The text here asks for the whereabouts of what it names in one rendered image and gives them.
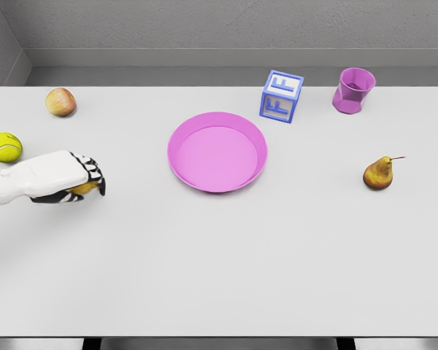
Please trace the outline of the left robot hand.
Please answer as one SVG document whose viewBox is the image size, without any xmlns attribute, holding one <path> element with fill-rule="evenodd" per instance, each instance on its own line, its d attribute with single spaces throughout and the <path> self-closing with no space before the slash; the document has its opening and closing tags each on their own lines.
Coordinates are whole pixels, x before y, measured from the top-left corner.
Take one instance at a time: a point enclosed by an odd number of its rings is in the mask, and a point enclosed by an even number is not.
<svg viewBox="0 0 438 350">
<path fill-rule="evenodd" d="M 85 198 L 68 189 L 86 182 L 97 182 L 101 196 L 106 195 L 106 179 L 98 163 L 91 157 L 67 150 L 30 158 L 18 165 L 24 175 L 25 192 L 34 203 L 68 203 Z"/>
</svg>

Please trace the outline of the yellow lemon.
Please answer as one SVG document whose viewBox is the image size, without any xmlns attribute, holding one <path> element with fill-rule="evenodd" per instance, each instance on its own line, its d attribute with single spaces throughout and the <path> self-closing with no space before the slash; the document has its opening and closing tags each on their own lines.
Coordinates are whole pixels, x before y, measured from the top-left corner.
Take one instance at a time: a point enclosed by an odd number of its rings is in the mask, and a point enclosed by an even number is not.
<svg viewBox="0 0 438 350">
<path fill-rule="evenodd" d="M 97 182 L 86 182 L 79 186 L 68 189 L 70 193 L 75 195 L 84 196 L 90 193 L 92 190 L 97 189 L 99 184 Z"/>
</svg>

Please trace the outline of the pink round plate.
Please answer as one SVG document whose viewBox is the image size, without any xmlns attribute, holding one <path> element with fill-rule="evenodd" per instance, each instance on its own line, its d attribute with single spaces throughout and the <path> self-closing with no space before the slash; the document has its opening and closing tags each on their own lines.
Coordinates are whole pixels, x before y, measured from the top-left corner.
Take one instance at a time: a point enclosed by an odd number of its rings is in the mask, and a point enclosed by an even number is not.
<svg viewBox="0 0 438 350">
<path fill-rule="evenodd" d="M 207 112 L 172 133 L 167 158 L 185 184 L 209 193 L 227 193 L 253 182 L 263 171 L 268 146 L 251 121 L 228 112 Z"/>
</svg>

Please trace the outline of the yellow-green tennis ball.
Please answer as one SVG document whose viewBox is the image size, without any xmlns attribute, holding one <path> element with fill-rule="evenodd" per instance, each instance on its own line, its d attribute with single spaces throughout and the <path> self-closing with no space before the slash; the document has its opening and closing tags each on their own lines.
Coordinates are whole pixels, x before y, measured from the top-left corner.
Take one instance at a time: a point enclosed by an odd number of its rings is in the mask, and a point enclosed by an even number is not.
<svg viewBox="0 0 438 350">
<path fill-rule="evenodd" d="M 23 146 L 17 136 L 0 132 L 0 163 L 14 163 L 23 153 Z"/>
</svg>

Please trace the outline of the red-yellow apple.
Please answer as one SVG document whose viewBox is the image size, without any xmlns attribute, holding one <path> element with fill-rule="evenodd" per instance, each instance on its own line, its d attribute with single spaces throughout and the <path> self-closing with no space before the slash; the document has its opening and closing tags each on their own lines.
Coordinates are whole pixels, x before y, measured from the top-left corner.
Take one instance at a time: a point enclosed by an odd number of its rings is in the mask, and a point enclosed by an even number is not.
<svg viewBox="0 0 438 350">
<path fill-rule="evenodd" d="M 77 107 L 72 93 L 64 87 L 52 89 L 45 98 L 49 113 L 57 117 L 69 116 Z"/>
</svg>

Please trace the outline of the blue letter block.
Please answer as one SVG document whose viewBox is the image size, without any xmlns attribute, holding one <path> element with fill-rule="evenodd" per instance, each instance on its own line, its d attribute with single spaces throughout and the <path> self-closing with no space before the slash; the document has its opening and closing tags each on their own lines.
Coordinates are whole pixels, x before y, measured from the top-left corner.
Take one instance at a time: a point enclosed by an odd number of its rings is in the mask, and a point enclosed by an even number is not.
<svg viewBox="0 0 438 350">
<path fill-rule="evenodd" d="M 259 115 L 291 123 L 303 83 L 303 77 L 271 70 L 261 94 Z"/>
</svg>

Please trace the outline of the purple faceted cup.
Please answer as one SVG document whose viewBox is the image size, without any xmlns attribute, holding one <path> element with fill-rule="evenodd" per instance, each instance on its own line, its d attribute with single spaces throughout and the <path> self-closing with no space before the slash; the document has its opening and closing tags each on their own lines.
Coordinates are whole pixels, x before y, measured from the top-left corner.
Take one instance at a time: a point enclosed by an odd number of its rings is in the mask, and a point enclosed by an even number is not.
<svg viewBox="0 0 438 350">
<path fill-rule="evenodd" d="M 358 113 L 375 85 L 376 79 L 370 71 L 357 67 L 347 68 L 340 74 L 332 104 L 341 113 Z"/>
</svg>

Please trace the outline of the brown-yellow pear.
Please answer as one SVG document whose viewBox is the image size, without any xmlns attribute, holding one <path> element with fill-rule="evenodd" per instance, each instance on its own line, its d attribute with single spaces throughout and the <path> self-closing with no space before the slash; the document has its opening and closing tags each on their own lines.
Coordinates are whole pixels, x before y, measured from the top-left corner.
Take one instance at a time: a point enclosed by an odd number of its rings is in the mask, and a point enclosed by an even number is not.
<svg viewBox="0 0 438 350">
<path fill-rule="evenodd" d="M 372 190 L 384 190 L 393 181 L 393 161 L 403 159 L 401 157 L 383 156 L 366 167 L 363 174 L 364 184 Z"/>
</svg>

